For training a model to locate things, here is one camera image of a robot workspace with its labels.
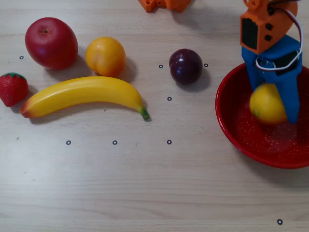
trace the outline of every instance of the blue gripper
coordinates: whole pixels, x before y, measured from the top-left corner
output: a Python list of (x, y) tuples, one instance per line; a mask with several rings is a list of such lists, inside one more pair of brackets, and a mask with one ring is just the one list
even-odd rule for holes
[(242, 57), (247, 65), (251, 87), (255, 90), (266, 81), (275, 84), (281, 96), (285, 112), (291, 123), (296, 123), (299, 115), (299, 95), (297, 76), (302, 72), (302, 54), (298, 61), (289, 69), (275, 72), (265, 72), (257, 68), (255, 60), (258, 57), (263, 68), (279, 68), (288, 65), (299, 52), (300, 42), (285, 35), (273, 47), (256, 55), (242, 47)]

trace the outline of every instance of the banana stem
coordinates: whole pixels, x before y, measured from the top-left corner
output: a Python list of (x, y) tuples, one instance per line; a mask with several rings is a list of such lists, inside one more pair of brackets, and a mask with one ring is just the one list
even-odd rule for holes
[(144, 120), (147, 120), (150, 118), (147, 110), (145, 108), (142, 108), (140, 111), (141, 116), (143, 117)]

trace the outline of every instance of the wire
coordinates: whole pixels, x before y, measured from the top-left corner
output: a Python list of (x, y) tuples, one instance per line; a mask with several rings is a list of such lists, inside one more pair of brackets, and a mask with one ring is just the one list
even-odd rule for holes
[(256, 58), (255, 60), (255, 64), (257, 66), (258, 69), (262, 70), (262, 71), (267, 71), (267, 72), (273, 72), (273, 71), (282, 71), (282, 70), (286, 70), (288, 68), (290, 68), (295, 61), (297, 61), (300, 57), (300, 55), (303, 53), (303, 47), (304, 47), (304, 32), (303, 32), (303, 28), (300, 24), (300, 22), (298, 21), (298, 19), (296, 18), (296, 16), (290, 12), (289, 10), (285, 10), (282, 8), (275, 8), (274, 10), (281, 10), (283, 12), (285, 12), (288, 17), (295, 23), (295, 25), (298, 28), (299, 31), (299, 37), (300, 37), (300, 49), (299, 49), (299, 53), (297, 54), (297, 56), (285, 67), (281, 67), (281, 68), (263, 68), (262, 66), (260, 66), (259, 62), (258, 62), (258, 58)]

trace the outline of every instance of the red apple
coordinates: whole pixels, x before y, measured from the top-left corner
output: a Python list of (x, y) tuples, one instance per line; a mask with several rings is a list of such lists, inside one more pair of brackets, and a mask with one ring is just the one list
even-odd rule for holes
[(61, 70), (77, 58), (78, 44), (72, 29), (57, 18), (41, 18), (26, 32), (30, 56), (47, 69)]

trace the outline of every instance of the yellow banana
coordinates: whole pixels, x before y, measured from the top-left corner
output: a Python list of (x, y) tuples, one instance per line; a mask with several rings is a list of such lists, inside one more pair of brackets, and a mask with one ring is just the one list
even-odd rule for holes
[(146, 120), (139, 92), (129, 83), (105, 76), (90, 76), (50, 86), (28, 99), (20, 110), (25, 118), (41, 117), (86, 102), (112, 102), (137, 110)]

